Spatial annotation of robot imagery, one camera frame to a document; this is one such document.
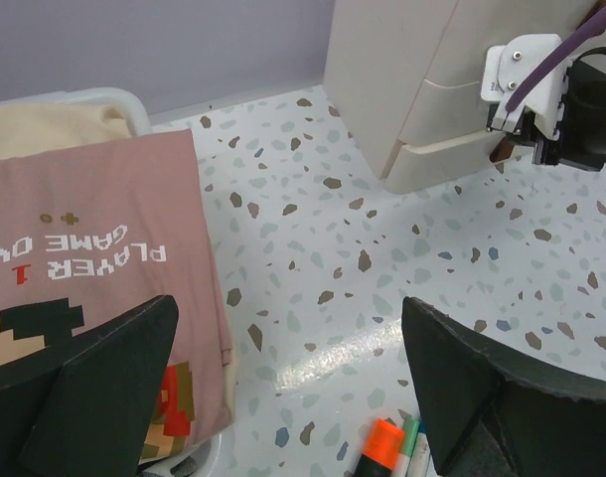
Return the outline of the cream drawer organizer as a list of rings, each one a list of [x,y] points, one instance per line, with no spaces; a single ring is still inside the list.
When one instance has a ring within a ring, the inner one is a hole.
[[[339,1],[324,88],[385,188],[410,193],[491,167],[488,49],[566,37],[593,1]]]

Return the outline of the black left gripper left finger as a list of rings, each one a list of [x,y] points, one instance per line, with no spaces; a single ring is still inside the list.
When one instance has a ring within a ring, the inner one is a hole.
[[[0,365],[0,476],[133,476],[179,317],[157,296],[93,329],[67,299],[0,312],[44,349]]]

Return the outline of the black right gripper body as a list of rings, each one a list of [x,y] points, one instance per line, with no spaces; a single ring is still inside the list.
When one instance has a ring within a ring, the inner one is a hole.
[[[561,97],[563,115],[558,121],[558,138],[542,135],[533,124],[536,114],[526,112],[515,131],[508,132],[490,154],[493,163],[509,158],[517,146],[533,150],[536,165],[559,164],[587,172],[599,172],[606,165],[606,74],[584,62],[587,57],[606,57],[606,47],[592,49],[567,69],[567,92]]]

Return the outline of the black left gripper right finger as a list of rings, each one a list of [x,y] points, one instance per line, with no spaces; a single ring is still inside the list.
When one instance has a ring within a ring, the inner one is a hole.
[[[415,297],[401,330],[439,476],[606,476],[606,382],[479,334]]]

